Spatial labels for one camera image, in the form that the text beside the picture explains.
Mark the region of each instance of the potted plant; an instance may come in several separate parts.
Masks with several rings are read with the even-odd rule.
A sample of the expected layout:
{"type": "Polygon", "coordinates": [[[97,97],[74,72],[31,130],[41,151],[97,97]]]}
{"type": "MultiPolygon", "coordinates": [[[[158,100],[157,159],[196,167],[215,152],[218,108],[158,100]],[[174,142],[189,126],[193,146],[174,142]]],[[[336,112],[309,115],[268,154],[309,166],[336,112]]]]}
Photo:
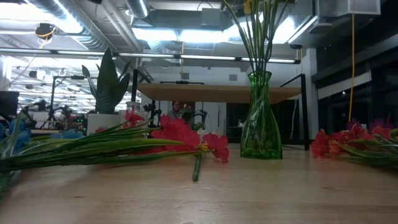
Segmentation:
{"type": "Polygon", "coordinates": [[[112,52],[106,49],[98,67],[99,74],[97,86],[91,79],[90,72],[82,65],[82,73],[88,79],[91,94],[96,100],[96,109],[99,114],[89,114],[87,133],[94,133],[100,127],[112,127],[119,123],[119,116],[114,115],[116,105],[123,99],[130,82],[130,74],[127,73],[130,62],[124,66],[123,72],[118,77],[116,66],[112,59],[112,52]]]}
{"type": "Polygon", "coordinates": [[[223,1],[239,29],[252,68],[248,75],[251,82],[251,103],[242,131],[241,157],[281,159],[279,128],[269,101],[269,80],[272,74],[267,71],[267,63],[271,58],[272,40],[287,1],[283,9],[277,13],[278,0],[245,0],[244,27],[227,0],[223,1]]]}

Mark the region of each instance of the person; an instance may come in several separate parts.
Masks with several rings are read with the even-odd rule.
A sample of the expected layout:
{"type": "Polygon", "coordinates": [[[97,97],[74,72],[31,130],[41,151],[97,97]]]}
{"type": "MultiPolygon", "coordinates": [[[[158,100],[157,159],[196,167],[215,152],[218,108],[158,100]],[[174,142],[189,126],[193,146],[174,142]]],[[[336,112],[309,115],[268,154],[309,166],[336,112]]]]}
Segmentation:
{"type": "Polygon", "coordinates": [[[170,120],[181,118],[182,110],[179,101],[173,101],[172,103],[173,109],[169,111],[168,115],[170,116],[170,120]]]}

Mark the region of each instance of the air vent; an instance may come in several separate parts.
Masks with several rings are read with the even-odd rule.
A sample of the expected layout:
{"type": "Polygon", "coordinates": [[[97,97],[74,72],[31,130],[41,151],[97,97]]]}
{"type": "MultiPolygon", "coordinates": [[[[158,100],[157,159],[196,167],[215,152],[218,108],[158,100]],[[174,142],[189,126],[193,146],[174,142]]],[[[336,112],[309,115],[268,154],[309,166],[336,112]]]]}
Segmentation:
{"type": "Polygon", "coordinates": [[[238,80],[238,75],[236,75],[236,74],[229,74],[229,80],[230,80],[230,81],[237,81],[237,80],[238,80]]]}
{"type": "Polygon", "coordinates": [[[181,80],[189,80],[189,73],[181,73],[181,80]]]}

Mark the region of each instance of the ductwork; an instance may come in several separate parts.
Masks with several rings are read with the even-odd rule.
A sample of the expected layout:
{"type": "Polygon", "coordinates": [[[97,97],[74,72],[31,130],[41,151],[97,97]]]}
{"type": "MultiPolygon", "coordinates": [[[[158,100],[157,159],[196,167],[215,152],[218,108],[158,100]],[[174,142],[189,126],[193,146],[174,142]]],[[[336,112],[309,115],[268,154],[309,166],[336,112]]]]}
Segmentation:
{"type": "MultiPolygon", "coordinates": [[[[49,13],[60,21],[75,20],[82,26],[83,31],[74,39],[79,41],[90,51],[104,52],[107,47],[116,51],[116,47],[104,36],[94,22],[81,10],[74,0],[25,0],[42,11],[49,13]]],[[[123,68],[126,61],[120,57],[115,60],[118,68],[123,68]]],[[[150,82],[151,77],[144,77],[150,82]]]]}
{"type": "Polygon", "coordinates": [[[149,15],[149,4],[147,0],[126,0],[132,16],[143,19],[149,15]]]}

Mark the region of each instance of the ceiling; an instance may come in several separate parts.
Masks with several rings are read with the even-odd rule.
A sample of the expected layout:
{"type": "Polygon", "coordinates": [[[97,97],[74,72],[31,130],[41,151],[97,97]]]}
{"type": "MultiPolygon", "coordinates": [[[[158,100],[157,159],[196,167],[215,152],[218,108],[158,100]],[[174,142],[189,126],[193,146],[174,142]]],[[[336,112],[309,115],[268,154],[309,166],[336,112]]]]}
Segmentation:
{"type": "MultiPolygon", "coordinates": [[[[157,26],[162,22],[165,24],[163,26],[184,26],[184,20],[187,19],[185,23],[188,24],[190,15],[201,14],[200,11],[204,13],[211,8],[216,10],[212,11],[209,15],[213,15],[212,13],[214,12],[216,14],[220,13],[220,9],[222,9],[221,14],[225,14],[224,5],[219,0],[212,0],[210,2],[194,0],[148,0],[150,6],[149,16],[142,20],[133,19],[133,21],[131,21],[131,12],[127,8],[126,0],[104,0],[102,5],[96,5],[85,0],[57,0],[67,12],[64,15],[66,19],[61,20],[56,17],[56,13],[50,10],[46,11],[44,10],[45,8],[42,7],[49,2],[53,3],[53,0],[28,1],[33,4],[0,3],[0,47],[38,49],[42,46],[43,40],[36,37],[34,30],[39,23],[48,22],[55,24],[59,29],[54,33],[51,41],[42,46],[44,49],[103,51],[101,47],[110,46],[111,49],[118,52],[137,52],[138,50],[152,52],[154,50],[154,43],[138,39],[137,31],[134,33],[131,27],[138,27],[141,29],[140,27],[143,24],[157,26]],[[179,12],[181,18],[175,20],[175,24],[168,24],[167,21],[172,21],[175,17],[175,12],[179,12]],[[155,17],[155,15],[158,14],[169,16],[163,17],[164,21],[159,21],[156,20],[155,17]],[[82,33],[74,35],[67,34],[67,32],[79,33],[79,31],[82,31],[82,33]],[[91,34],[95,36],[95,43],[98,45],[85,43],[84,38],[91,34]]],[[[276,39],[285,44],[274,44],[272,57],[300,59],[302,54],[290,48],[287,41],[295,32],[300,30],[312,16],[314,16],[312,0],[300,0],[295,4],[288,4],[286,13],[283,16],[283,23],[281,23],[276,34],[276,39]]],[[[223,30],[225,28],[225,30],[231,30],[232,28],[224,26],[229,22],[231,21],[221,21],[220,29],[223,30]]],[[[295,44],[306,43],[304,48],[312,47],[317,44],[324,44],[320,41],[317,42],[317,39],[314,40],[309,37],[310,34],[308,34],[307,30],[305,31],[306,32],[294,42],[295,44]]],[[[178,30],[177,34],[181,37],[181,30],[178,30]]],[[[165,38],[161,35],[151,35],[149,38],[156,39],[157,37],[159,37],[159,39],[165,38]]],[[[174,40],[162,40],[158,42],[161,43],[163,51],[168,53],[234,57],[244,57],[247,55],[244,45],[239,42],[239,37],[234,39],[230,36],[227,42],[211,42],[211,40],[206,43],[181,43],[174,40]]],[[[95,77],[98,74],[96,64],[100,64],[100,58],[98,57],[86,59],[50,58],[51,56],[49,56],[49,58],[33,58],[28,56],[11,57],[5,55],[5,57],[7,58],[7,62],[12,66],[11,80],[13,81],[11,90],[22,92],[20,100],[22,103],[21,106],[28,105],[35,100],[37,101],[37,97],[39,96],[49,100],[48,93],[51,92],[52,76],[59,75],[60,73],[63,74],[63,72],[66,72],[66,75],[81,75],[81,65],[85,65],[95,77]],[[29,77],[29,72],[31,70],[39,70],[40,74],[45,75],[40,79],[31,78],[29,77]],[[26,85],[32,85],[33,89],[28,90],[26,85]]],[[[130,58],[122,58],[124,62],[129,59],[130,58]]],[[[120,67],[120,62],[123,61],[121,61],[120,58],[115,60],[118,67],[120,67]]],[[[196,76],[201,78],[205,80],[206,84],[218,82],[218,85],[247,85],[246,74],[250,72],[249,64],[246,62],[226,62],[217,60],[183,61],[177,59],[145,59],[142,60],[141,63],[137,63],[137,65],[149,71],[149,74],[154,79],[153,82],[162,81],[165,77],[167,77],[168,80],[180,80],[178,71],[181,71],[181,66],[185,67],[188,72],[193,71],[192,77],[196,76]],[[231,72],[241,77],[238,79],[240,82],[228,83],[227,80],[224,82],[219,78],[215,78],[215,75],[220,75],[220,77],[222,77],[223,75],[231,74],[231,72]]],[[[301,67],[301,65],[287,66],[283,64],[272,64],[270,69],[281,75],[277,77],[274,75],[271,83],[274,82],[276,85],[294,77],[301,67]]],[[[57,80],[58,87],[55,89],[57,93],[55,96],[56,104],[62,105],[64,103],[74,102],[76,104],[76,106],[74,106],[75,111],[79,112],[92,110],[94,108],[95,100],[93,100],[90,95],[88,82],[86,80],[67,79],[63,82],[61,81],[62,80],[57,80]]],[[[125,101],[128,101],[129,97],[129,95],[126,95],[124,101],[121,102],[117,109],[125,108],[125,101]]]]}

